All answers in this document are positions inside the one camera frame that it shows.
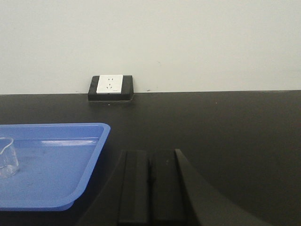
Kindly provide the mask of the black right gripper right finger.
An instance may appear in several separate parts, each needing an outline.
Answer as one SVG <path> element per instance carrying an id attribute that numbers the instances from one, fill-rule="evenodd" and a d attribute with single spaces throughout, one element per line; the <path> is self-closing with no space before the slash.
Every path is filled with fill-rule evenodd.
<path id="1" fill-rule="evenodd" d="M 152 222 L 185 223 L 175 151 L 162 150 L 154 153 L 150 169 Z"/>

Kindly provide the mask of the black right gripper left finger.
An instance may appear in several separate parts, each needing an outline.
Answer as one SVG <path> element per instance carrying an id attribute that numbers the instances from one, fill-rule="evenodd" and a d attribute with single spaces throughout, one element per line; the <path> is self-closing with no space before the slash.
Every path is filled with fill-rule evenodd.
<path id="1" fill-rule="evenodd" d="M 145 151 L 127 151 L 119 224 L 149 223 L 149 159 Z"/>

